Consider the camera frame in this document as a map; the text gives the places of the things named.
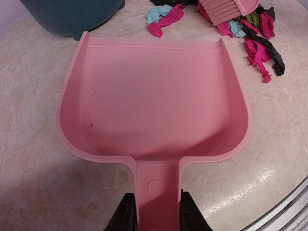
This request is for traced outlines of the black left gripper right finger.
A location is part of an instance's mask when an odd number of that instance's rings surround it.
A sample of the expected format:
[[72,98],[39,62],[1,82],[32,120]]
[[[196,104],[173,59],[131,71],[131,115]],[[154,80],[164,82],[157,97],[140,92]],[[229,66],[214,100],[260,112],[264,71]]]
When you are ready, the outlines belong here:
[[181,190],[180,199],[181,231],[213,231],[197,207],[189,192]]

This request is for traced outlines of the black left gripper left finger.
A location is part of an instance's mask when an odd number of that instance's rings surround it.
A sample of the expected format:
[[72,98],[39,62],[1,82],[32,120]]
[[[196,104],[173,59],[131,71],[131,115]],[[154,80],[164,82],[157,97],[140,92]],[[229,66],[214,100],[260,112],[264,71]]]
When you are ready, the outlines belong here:
[[125,193],[104,231],[135,231],[136,229],[135,195]]

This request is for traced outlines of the pink plastic dustpan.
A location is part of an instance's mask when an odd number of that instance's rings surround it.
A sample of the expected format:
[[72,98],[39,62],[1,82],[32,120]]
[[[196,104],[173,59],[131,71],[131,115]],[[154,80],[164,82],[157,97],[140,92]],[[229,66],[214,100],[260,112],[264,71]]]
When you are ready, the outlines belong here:
[[56,112],[77,156],[134,175],[138,229],[180,229],[186,166],[243,149],[251,110],[224,40],[105,38],[83,32]]

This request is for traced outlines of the pink hand brush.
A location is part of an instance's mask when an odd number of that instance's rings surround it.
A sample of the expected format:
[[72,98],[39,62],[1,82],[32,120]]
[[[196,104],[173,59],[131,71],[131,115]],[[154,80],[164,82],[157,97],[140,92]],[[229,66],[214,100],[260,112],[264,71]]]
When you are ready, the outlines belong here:
[[252,13],[260,0],[200,0],[214,26]]

